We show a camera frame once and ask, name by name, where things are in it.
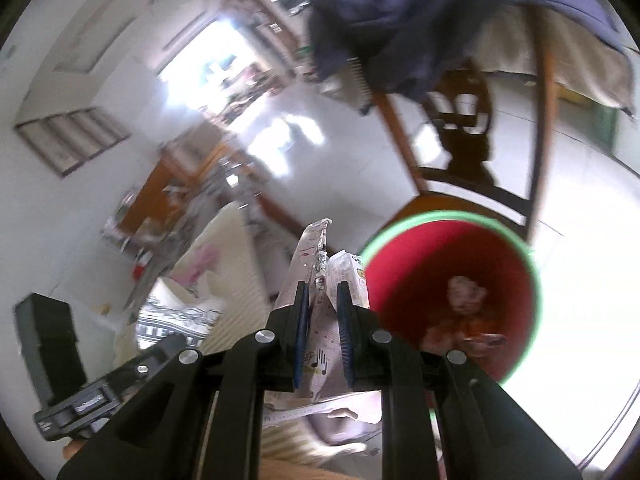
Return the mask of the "long pink white box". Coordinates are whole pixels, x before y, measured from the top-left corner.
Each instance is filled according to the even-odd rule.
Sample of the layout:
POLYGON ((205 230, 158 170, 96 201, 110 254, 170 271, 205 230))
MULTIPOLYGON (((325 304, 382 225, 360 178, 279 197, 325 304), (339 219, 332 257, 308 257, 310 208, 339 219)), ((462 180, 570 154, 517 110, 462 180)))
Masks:
POLYGON ((350 418, 377 424, 382 418, 381 395, 377 391, 353 392, 345 380, 340 331, 336 314, 336 291, 348 283, 352 302, 369 307, 367 281, 359 257, 341 250, 328 255, 326 231, 331 221, 311 223, 300 237, 277 308, 292 304, 297 285, 309 289, 309 321, 298 385, 293 392, 265 394, 271 420, 287 420, 311 414, 350 418))

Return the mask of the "printed paper cup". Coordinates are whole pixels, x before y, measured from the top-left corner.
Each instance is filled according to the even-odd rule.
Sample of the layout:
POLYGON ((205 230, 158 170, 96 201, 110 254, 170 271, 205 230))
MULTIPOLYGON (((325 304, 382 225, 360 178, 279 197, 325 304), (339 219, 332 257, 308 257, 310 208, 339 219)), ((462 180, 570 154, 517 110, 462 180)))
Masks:
POLYGON ((198 348, 226 307, 224 298, 210 292, 192 292, 170 278, 158 278, 134 323, 137 347, 145 350, 179 334, 189 347, 198 348))

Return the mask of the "black speaker box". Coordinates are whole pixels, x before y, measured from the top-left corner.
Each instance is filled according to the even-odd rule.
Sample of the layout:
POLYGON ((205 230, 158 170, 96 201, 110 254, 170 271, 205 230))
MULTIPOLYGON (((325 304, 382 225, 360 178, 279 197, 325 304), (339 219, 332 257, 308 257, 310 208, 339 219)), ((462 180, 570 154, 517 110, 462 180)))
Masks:
POLYGON ((40 404, 50 408, 78 392, 87 375, 70 306, 32 292, 14 307, 14 318, 21 355, 40 404))

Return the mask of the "checkered beige tablecloth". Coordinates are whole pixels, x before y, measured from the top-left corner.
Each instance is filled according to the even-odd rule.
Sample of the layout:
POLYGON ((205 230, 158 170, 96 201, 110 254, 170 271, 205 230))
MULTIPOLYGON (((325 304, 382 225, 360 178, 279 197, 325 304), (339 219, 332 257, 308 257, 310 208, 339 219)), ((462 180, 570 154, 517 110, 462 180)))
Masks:
POLYGON ((194 284, 207 301, 220 300, 220 315, 201 344, 204 354, 229 350, 246 335, 266 327, 271 310, 244 211, 223 206, 169 273, 194 284))

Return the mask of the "wooden chair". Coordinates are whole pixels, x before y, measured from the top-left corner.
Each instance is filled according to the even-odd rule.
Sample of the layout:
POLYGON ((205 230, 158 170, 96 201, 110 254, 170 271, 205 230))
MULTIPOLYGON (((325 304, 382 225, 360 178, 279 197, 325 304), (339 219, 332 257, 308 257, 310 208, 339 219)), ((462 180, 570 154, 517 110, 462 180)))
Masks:
POLYGON ((386 226, 424 212, 454 210, 496 220, 524 242, 533 240, 546 190, 556 118, 555 57, 544 11, 530 4, 523 11, 534 50, 537 96, 536 136, 527 194, 522 197, 500 188, 485 166, 491 154, 494 108, 486 77, 475 61, 468 58, 456 70, 444 73, 435 87, 451 110, 440 110, 429 96, 421 102, 425 118, 450 156, 444 169, 420 165, 390 96, 383 92, 372 94, 372 103, 380 112, 416 190, 416 197, 400 208, 386 226))

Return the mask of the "red trash bucket green rim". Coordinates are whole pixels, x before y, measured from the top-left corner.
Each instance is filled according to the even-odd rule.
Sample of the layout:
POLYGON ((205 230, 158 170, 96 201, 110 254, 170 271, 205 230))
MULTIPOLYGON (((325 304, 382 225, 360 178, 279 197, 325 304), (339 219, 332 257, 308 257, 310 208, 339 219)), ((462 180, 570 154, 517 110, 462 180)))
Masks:
POLYGON ((363 248, 369 304, 411 347, 462 350, 498 382, 520 366, 539 324, 532 250, 491 218, 441 210, 382 229, 363 248))

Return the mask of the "blue jacket on chair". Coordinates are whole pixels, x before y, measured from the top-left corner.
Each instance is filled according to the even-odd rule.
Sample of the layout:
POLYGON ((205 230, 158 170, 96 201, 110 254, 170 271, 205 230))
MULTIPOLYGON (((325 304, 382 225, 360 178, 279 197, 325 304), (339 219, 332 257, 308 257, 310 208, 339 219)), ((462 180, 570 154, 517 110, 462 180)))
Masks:
POLYGON ((371 88, 420 101, 466 58, 485 72, 535 75, 527 9, 548 30, 558 84, 634 108, 634 71, 599 0, 314 0, 308 37, 320 79, 356 58, 371 88))

